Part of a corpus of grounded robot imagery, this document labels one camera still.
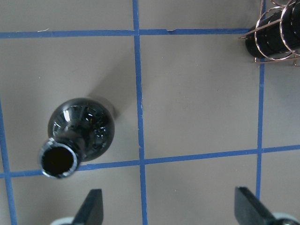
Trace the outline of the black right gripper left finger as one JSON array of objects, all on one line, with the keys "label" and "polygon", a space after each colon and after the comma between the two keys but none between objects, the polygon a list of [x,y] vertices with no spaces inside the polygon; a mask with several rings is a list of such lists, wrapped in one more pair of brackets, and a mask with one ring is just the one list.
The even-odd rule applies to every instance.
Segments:
[{"label": "black right gripper left finger", "polygon": [[74,225],[101,225],[104,220],[102,189],[92,189],[73,219]]}]

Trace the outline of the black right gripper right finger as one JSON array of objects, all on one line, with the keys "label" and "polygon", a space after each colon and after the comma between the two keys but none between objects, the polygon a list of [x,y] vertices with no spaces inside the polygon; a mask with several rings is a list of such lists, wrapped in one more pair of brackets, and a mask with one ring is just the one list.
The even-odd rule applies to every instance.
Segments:
[{"label": "black right gripper right finger", "polygon": [[281,224],[247,187],[235,188],[234,215],[239,225]]}]

